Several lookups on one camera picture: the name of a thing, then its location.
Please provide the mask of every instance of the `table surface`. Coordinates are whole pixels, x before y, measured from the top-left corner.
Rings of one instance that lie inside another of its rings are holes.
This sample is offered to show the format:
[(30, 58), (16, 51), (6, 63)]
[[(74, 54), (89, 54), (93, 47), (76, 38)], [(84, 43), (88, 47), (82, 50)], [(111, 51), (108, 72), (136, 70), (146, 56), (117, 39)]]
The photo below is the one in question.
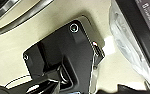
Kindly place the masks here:
[[(0, 20), (0, 27), (10, 23), (27, 11), (39, 0), (21, 0)], [(131, 64), (117, 48), (109, 29), (109, 8), (111, 0), (54, 0), (24, 24), (0, 35), (0, 85), (28, 75), (22, 58), (23, 52), (67, 22), (85, 15), (105, 41), (103, 48), (106, 56), (98, 67), (97, 89), (107, 92), (117, 90), (117, 84), (128, 85), (135, 89), (145, 89), (144, 79), (137, 74)], [(31, 80), (30, 77), (18, 80), (8, 87)]]

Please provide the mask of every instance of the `screw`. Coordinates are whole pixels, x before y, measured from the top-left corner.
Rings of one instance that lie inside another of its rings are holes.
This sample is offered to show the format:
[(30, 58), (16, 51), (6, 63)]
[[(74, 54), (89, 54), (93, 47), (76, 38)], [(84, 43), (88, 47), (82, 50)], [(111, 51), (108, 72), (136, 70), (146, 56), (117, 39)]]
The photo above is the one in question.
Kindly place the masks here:
[(73, 33), (77, 33), (78, 32), (78, 28), (79, 28), (78, 25), (75, 24), (75, 23), (73, 23), (72, 25), (70, 25), (70, 30)]
[(24, 59), (24, 60), (28, 60), (28, 59), (29, 59), (29, 58), (28, 58), (28, 55), (27, 55), (27, 54), (24, 54), (23, 59)]

